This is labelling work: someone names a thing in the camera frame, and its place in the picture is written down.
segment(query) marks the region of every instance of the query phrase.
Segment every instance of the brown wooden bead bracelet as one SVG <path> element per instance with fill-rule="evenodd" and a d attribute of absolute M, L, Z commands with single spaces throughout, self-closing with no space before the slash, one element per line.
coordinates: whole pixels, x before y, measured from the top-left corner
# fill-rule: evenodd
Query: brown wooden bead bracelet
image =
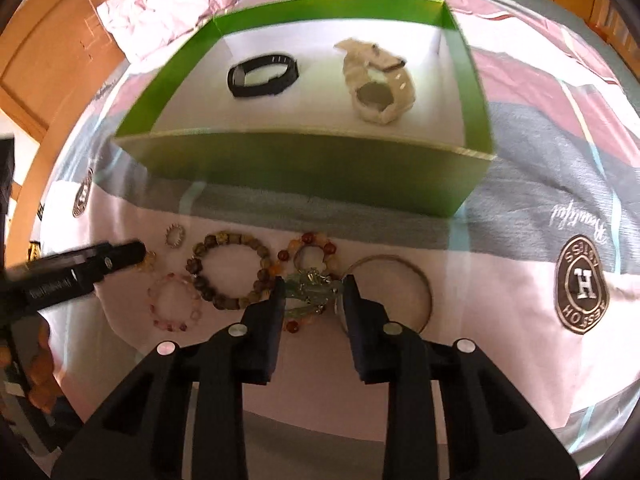
<path fill-rule="evenodd" d="M 206 278 L 201 275 L 202 258 L 210 250 L 223 245 L 244 245 L 252 248 L 260 256 L 260 270 L 257 280 L 254 282 L 254 290 L 242 298 L 228 298 L 220 294 Z M 258 303 L 265 290 L 273 290 L 275 279 L 270 273 L 271 261 L 270 250 L 265 247 L 260 240 L 251 235 L 219 232 L 205 236 L 204 241 L 193 246 L 193 258 L 187 260 L 184 268 L 193 276 L 193 286 L 199 291 L 204 301 L 210 301 L 218 310 L 239 310 L 247 308 L 252 303 Z"/>

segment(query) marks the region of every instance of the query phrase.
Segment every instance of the green box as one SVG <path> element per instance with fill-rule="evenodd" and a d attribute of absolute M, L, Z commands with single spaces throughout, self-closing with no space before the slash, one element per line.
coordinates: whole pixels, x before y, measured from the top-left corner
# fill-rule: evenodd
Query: green box
<path fill-rule="evenodd" d="M 458 85 L 464 146 L 308 128 L 149 133 L 174 92 L 223 36 L 335 18 L 441 28 Z M 114 141 L 151 173 L 165 178 L 293 192 L 441 217 L 457 211 L 494 158 L 478 74 L 442 0 L 284 0 L 217 16 L 162 68 L 123 120 Z"/>

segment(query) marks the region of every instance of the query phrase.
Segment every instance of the bed sheet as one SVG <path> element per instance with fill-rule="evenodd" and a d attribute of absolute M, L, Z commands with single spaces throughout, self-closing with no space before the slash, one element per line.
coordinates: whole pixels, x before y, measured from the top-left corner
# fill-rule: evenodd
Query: bed sheet
<path fill-rule="evenodd" d="M 268 1 L 273 0 L 242 0 L 239 6 Z M 458 316 L 454 330 L 449 318 L 438 321 L 434 315 L 429 338 L 451 342 L 461 333 L 473 333 L 556 430 L 584 472 L 626 422 L 638 398 L 640 365 L 619 364 L 616 356 L 639 351 L 625 325 L 633 328 L 640 303 L 640 120 L 615 74 L 571 30 L 489 0 L 447 2 L 481 75 L 498 155 L 455 218 L 425 219 L 308 197 L 154 178 L 109 140 L 156 74 L 136 73 L 130 67 L 105 87 L 69 140 L 46 197 L 43 248 L 50 253 L 99 237 L 130 237 L 142 218 L 148 221 L 145 230 L 175 219 L 203 232 L 216 226 L 252 226 L 274 244 L 321 224 L 351 254 L 367 247 L 372 252 L 403 252 L 430 276 L 436 313 L 439 309 Z M 75 220 L 72 203 L 88 168 L 94 170 L 90 210 Z M 549 294 L 560 249 L 575 234 L 596 243 L 611 294 L 606 318 L 585 336 L 560 326 Z M 504 272 L 513 272 L 520 285 L 501 286 Z M 470 286 L 478 278 L 478 286 Z M 110 321 L 123 337 L 115 319 L 119 298 L 106 289 L 98 296 L 100 301 L 82 300 L 47 313 L 58 378 L 84 417 L 140 355 L 108 326 Z M 86 336 L 88 330 L 101 334 L 98 344 Z M 551 343 L 549 355 L 542 355 L 538 336 Z M 129 342 L 144 351 L 154 341 Z M 92 345 L 100 348 L 91 353 L 93 367 L 82 356 L 82 349 Z M 516 362 L 510 362 L 507 353 Z M 104 369 L 111 371 L 108 380 L 98 371 Z M 259 413 L 260 407 L 253 411 Z M 280 420 L 279 427 L 292 428 L 294 421 Z M 307 429 L 332 433 L 322 427 Z"/>

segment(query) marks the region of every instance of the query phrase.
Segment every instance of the beaded bracelet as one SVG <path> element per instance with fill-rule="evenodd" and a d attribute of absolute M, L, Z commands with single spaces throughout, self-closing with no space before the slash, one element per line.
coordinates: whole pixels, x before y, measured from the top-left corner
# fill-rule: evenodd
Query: beaded bracelet
<path fill-rule="evenodd" d="M 300 267 L 300 256 L 302 256 L 303 251 L 309 247 L 318 247 L 322 249 L 322 252 L 324 253 L 322 262 L 326 266 L 326 273 L 337 276 L 340 263 L 335 253 L 338 248 L 324 233 L 309 232 L 304 233 L 300 238 L 294 238 L 289 242 L 289 245 L 285 250 L 278 253 L 278 259 L 283 263 L 293 260 L 293 265 L 296 267 L 296 270 L 299 272 L 305 272 L 305 269 Z M 280 265 L 280 268 L 277 270 L 279 270 L 278 273 L 282 272 L 282 265 Z"/>
<path fill-rule="evenodd" d="M 209 280 L 201 275 L 202 258 L 209 250 L 223 245 L 244 245 L 252 248 L 260 256 L 260 270 L 258 279 L 254 282 L 254 290 L 242 298 L 228 298 L 220 294 L 210 284 Z M 218 310 L 238 310 L 247 308 L 252 303 L 258 303 L 264 291 L 273 290 L 275 286 L 275 274 L 270 250 L 260 240 L 251 235 L 219 232 L 205 236 L 204 242 L 193 246 L 193 258 L 187 260 L 184 266 L 193 276 L 193 286 L 202 296 L 204 301 L 210 301 Z"/>
<path fill-rule="evenodd" d="M 193 309 L 191 310 L 191 315 L 187 321 L 165 319 L 158 314 L 158 299 L 160 297 L 160 291 L 162 287 L 169 282 L 176 282 L 185 285 L 187 292 L 191 296 Z M 193 292 L 193 289 L 191 288 L 191 280 L 187 276 L 180 276 L 174 272 L 170 272 L 166 276 L 156 280 L 156 282 L 148 288 L 147 295 L 149 300 L 149 312 L 151 313 L 153 324 L 160 330 L 166 330 L 167 332 L 175 332 L 176 330 L 186 332 L 189 329 L 189 325 L 187 325 L 187 323 L 193 321 L 193 323 L 196 324 L 202 317 L 202 312 L 200 311 L 200 295 Z"/>

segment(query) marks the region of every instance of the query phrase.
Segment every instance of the silver bangle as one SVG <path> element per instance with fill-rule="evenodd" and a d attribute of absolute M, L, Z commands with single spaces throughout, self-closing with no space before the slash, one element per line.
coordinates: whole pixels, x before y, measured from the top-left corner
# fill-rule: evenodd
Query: silver bangle
<path fill-rule="evenodd" d="M 433 313 L 433 293 L 431 292 L 431 284 L 429 283 L 429 279 L 427 278 L 427 275 L 424 272 L 422 272 L 422 269 L 420 269 L 420 267 L 412 264 L 411 262 L 409 262 L 408 260 L 405 260 L 404 258 L 401 258 L 400 256 L 395 256 L 394 254 L 374 254 L 373 256 L 367 256 L 366 258 L 363 258 L 355 262 L 351 267 L 349 267 L 349 269 L 346 270 L 346 272 L 344 273 L 344 276 L 348 276 L 349 274 L 351 274 L 357 267 L 369 262 L 373 262 L 375 260 L 386 260 L 389 262 L 396 262 L 398 264 L 404 265 L 405 267 L 408 267 L 415 274 L 418 275 L 421 282 L 427 289 L 428 298 L 426 301 L 426 308 L 424 309 L 424 322 L 420 330 L 416 330 L 418 334 L 421 333 L 427 327 L 429 320 L 431 319 L 431 314 Z M 335 311 L 335 315 L 340 320 L 340 325 L 342 326 L 342 329 L 345 331 L 345 333 L 348 333 L 347 323 L 344 318 L 344 305 L 342 304 L 342 295 L 340 295 L 337 301 L 335 302 L 334 311 Z"/>
<path fill-rule="evenodd" d="M 171 224 L 169 228 L 166 230 L 166 235 L 164 236 L 164 243 L 171 247 L 172 249 L 177 249 L 182 245 L 184 241 L 185 229 L 180 224 Z"/>

